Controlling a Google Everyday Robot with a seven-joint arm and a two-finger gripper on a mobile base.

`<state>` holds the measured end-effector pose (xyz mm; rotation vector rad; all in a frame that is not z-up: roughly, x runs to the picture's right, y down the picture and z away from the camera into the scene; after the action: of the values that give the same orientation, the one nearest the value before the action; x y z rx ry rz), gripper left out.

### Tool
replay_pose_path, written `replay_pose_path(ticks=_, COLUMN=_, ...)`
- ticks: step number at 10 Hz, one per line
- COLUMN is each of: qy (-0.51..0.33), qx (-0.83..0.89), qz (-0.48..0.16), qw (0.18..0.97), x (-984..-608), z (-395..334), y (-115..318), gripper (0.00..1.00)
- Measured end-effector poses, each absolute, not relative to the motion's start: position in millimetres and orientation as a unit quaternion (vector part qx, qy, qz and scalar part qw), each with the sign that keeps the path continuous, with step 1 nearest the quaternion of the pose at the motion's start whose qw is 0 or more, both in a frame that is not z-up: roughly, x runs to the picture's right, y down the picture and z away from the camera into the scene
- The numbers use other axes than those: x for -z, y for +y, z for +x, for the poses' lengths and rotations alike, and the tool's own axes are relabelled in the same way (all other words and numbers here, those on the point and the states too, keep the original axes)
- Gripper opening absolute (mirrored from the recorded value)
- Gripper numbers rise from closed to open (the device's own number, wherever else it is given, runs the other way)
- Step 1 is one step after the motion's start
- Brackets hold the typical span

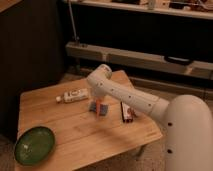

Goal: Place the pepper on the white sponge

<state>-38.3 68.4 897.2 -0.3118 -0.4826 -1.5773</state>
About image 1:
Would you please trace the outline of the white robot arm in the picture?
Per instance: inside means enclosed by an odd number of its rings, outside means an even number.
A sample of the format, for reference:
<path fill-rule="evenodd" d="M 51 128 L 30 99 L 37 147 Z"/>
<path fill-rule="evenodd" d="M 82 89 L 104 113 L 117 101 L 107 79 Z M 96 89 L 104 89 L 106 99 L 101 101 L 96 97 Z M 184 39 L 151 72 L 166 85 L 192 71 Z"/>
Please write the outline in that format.
<path fill-rule="evenodd" d="M 201 98 L 179 95 L 167 101 L 114 82 L 111 76 L 105 64 L 88 75 L 93 95 L 109 95 L 165 128 L 165 171 L 213 171 L 213 114 Z"/>

